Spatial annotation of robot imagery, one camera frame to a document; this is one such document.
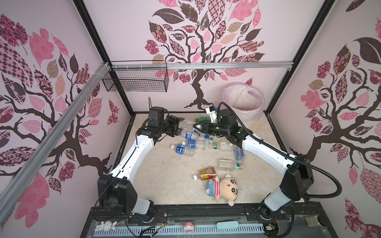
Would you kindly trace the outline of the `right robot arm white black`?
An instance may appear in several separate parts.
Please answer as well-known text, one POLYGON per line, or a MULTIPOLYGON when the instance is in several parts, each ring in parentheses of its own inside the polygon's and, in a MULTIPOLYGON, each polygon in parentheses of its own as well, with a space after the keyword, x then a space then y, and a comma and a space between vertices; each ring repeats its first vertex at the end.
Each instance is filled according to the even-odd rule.
POLYGON ((259 214, 265 219, 271 219, 284 205, 299 201, 306 195, 314 178, 310 163, 298 160, 265 142, 245 126, 229 109, 208 112, 211 120, 203 120, 193 125, 193 128, 203 134, 225 137, 232 144, 251 152, 283 175, 279 187, 267 195, 259 205, 259 214))

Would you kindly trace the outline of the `clear bottle without label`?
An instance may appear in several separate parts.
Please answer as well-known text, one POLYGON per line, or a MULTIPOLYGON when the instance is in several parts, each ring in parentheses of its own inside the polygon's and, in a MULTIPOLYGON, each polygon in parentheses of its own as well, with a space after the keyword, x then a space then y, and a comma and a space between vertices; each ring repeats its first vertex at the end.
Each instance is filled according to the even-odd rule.
POLYGON ((194 121, 183 120, 183 121, 179 122, 179 127, 182 128, 183 130, 193 131, 194 130, 194 127, 193 127, 194 124, 195 124, 194 121))

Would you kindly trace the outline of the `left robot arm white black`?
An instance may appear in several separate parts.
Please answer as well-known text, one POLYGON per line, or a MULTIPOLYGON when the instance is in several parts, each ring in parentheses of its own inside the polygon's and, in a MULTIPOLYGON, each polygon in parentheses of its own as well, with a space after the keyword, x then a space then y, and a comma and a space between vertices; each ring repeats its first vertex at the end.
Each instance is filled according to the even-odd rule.
POLYGON ((98 179, 99 206, 123 214, 148 215, 153 202, 139 198, 133 187, 134 179, 144 158, 162 135, 180 135, 184 118, 170 115, 162 107, 152 107, 148 118, 137 130, 135 141, 120 163, 98 179))

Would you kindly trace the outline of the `white bin pink liner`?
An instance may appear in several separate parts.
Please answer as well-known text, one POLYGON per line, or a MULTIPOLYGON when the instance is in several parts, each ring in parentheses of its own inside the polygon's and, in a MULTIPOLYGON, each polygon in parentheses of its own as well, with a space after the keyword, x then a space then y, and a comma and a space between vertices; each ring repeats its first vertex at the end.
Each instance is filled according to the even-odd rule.
POLYGON ((235 83, 222 91, 222 100, 244 123, 258 121, 265 106, 264 94, 247 84, 235 83))

